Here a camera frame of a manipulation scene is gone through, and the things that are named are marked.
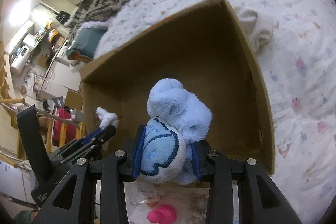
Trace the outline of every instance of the red suitcase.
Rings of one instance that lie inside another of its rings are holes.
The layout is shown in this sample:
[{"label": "red suitcase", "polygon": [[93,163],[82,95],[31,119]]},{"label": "red suitcase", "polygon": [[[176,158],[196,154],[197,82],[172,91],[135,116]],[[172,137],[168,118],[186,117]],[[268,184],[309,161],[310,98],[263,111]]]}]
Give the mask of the red suitcase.
[{"label": "red suitcase", "polygon": [[[66,111],[65,108],[59,108],[56,110],[56,115],[58,115],[62,119],[70,119],[71,115],[70,112]],[[59,137],[61,135],[61,125],[62,122],[60,121],[55,121],[54,124],[54,135],[53,135],[53,145],[59,146]],[[72,141],[73,139],[76,138],[76,127],[67,125],[67,134],[65,137],[65,143],[68,143],[69,141]]]}]

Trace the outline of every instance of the bright light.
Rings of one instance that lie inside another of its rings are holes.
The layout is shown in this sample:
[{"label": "bright light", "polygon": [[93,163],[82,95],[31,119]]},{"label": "bright light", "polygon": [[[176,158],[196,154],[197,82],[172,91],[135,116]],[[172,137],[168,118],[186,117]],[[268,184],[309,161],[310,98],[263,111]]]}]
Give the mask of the bright light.
[{"label": "bright light", "polygon": [[30,0],[21,0],[12,9],[9,21],[12,25],[25,22],[30,15]]}]

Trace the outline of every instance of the bed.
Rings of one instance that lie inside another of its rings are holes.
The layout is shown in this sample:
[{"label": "bed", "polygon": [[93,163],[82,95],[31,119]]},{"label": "bed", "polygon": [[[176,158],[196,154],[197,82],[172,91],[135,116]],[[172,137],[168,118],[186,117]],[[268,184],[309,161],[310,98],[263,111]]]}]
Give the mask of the bed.
[{"label": "bed", "polygon": [[[131,0],[111,21],[95,58],[202,0]],[[271,15],[272,40],[256,53],[272,107],[273,181],[303,223],[336,194],[336,5],[334,0],[229,0]]]}]

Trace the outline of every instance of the cabinet door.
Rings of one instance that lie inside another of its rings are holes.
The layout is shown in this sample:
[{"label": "cabinet door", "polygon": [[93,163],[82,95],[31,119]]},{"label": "cabinet door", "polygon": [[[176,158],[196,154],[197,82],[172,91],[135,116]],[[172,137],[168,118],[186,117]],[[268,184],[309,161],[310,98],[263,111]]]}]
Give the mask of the cabinet door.
[{"label": "cabinet door", "polygon": [[52,79],[47,79],[45,84],[42,87],[42,90],[48,94],[50,94],[52,97],[61,97],[66,96],[68,93],[68,88],[60,85],[59,83],[56,83]]},{"label": "cabinet door", "polygon": [[49,73],[49,78],[54,82],[74,91],[79,90],[79,85],[81,83],[79,72],[71,72],[70,67],[54,61]]}]

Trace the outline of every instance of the blue and white plush toy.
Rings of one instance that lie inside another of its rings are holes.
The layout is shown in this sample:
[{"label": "blue and white plush toy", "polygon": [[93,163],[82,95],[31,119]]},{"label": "blue and white plush toy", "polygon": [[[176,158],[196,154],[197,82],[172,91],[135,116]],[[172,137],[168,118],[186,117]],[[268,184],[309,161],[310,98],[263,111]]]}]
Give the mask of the blue and white plush toy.
[{"label": "blue and white plush toy", "polygon": [[176,79],[162,79],[151,89],[141,176],[152,183],[196,180],[191,166],[190,144],[205,139],[212,113]]}]

